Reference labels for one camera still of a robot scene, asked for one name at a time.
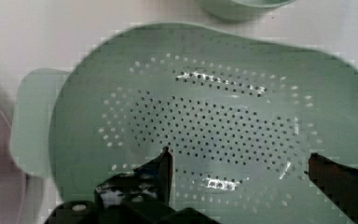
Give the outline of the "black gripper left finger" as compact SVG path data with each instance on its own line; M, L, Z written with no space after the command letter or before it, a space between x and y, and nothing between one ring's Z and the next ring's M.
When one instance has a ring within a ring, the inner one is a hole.
M131 173L113 175L94 189L94 202L100 209L119 206L130 198L150 196L168 204L172 188L173 157L168 147L153 160Z

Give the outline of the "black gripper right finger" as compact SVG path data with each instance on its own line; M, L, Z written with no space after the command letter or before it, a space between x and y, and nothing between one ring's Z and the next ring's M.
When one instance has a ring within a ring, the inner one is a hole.
M358 169L318 153L308 160L309 180L349 219L358 224Z

